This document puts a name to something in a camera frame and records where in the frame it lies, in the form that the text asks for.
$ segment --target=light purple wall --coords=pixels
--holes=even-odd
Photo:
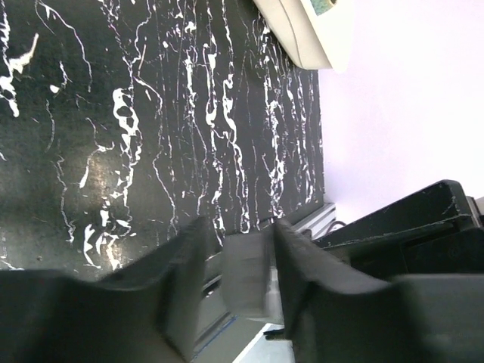
[[[484,1],[355,2],[349,69],[319,76],[338,219],[444,178],[484,195]]]

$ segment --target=white backdrop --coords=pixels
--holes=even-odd
[[[338,219],[444,178],[484,196],[484,1],[355,6],[348,71],[319,74],[326,192]]]

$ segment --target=marble table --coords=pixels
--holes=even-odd
[[[250,0],[0,0],[0,268],[91,279],[322,199],[316,72]]]

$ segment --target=black marble surface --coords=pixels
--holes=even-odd
[[[0,267],[96,278],[323,194],[317,73],[250,0],[0,0]]]

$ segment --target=beige container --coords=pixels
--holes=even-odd
[[[353,0],[255,0],[265,21],[298,67],[348,67],[354,28]],[[322,8],[329,10],[321,13]]]

